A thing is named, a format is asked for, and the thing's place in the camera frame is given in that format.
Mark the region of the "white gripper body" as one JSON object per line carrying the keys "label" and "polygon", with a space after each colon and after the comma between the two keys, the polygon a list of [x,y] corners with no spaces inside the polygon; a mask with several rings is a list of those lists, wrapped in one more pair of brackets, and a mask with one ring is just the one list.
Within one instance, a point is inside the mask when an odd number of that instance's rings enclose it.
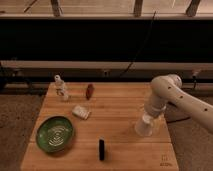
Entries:
{"label": "white gripper body", "polygon": [[157,118],[153,118],[148,114],[144,114],[142,120],[145,124],[145,135],[152,136],[153,134],[157,134],[160,130],[160,125],[162,121],[162,117],[159,116]]}

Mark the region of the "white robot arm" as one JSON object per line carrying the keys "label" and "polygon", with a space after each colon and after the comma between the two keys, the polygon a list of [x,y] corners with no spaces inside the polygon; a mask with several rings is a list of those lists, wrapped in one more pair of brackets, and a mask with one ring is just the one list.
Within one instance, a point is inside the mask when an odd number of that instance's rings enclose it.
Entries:
{"label": "white robot arm", "polygon": [[166,104],[171,102],[213,134],[213,105],[189,95],[181,86],[182,80],[176,74],[153,78],[150,83],[152,93],[144,104],[142,121],[151,124],[165,110]]}

